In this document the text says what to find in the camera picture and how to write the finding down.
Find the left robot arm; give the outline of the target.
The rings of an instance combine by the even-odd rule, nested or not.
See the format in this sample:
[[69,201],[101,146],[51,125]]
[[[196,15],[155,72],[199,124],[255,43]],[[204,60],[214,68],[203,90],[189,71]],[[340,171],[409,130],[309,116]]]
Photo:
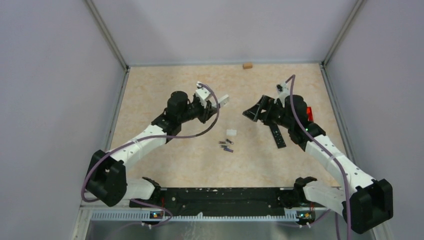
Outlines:
[[184,123],[197,119],[204,124],[219,114],[220,102],[206,87],[196,90],[192,100],[184,91],[173,92],[166,108],[145,130],[119,147],[97,150],[92,155],[82,184],[82,200],[115,206],[126,194],[127,171],[131,167],[152,150],[173,139],[183,139],[179,133]]

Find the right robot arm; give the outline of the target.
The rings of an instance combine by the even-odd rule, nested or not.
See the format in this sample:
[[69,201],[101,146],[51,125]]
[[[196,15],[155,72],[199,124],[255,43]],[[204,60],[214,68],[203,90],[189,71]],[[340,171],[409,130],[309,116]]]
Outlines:
[[357,234],[393,218],[392,185],[386,179],[376,180],[341,152],[326,132],[309,120],[308,106],[302,96],[286,96],[280,100],[263,95],[242,114],[273,130],[280,126],[286,128],[292,142],[315,158],[342,187],[336,189],[314,177],[299,177],[293,192],[297,205],[318,203],[342,216]]

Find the purple AAA battery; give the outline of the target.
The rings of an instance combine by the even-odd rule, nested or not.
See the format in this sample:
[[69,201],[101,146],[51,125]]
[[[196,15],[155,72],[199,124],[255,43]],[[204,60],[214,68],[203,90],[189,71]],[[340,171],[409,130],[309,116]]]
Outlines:
[[230,148],[223,148],[223,150],[224,151],[227,151],[227,152],[230,152],[230,153],[233,153],[234,151],[232,150],[232,149],[230,149]]

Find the white remote control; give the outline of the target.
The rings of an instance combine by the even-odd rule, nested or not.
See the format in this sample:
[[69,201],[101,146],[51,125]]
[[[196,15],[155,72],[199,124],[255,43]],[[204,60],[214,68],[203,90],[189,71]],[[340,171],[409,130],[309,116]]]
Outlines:
[[218,99],[218,104],[217,106],[219,108],[223,108],[228,102],[230,101],[230,96],[228,94],[222,96],[221,98]]

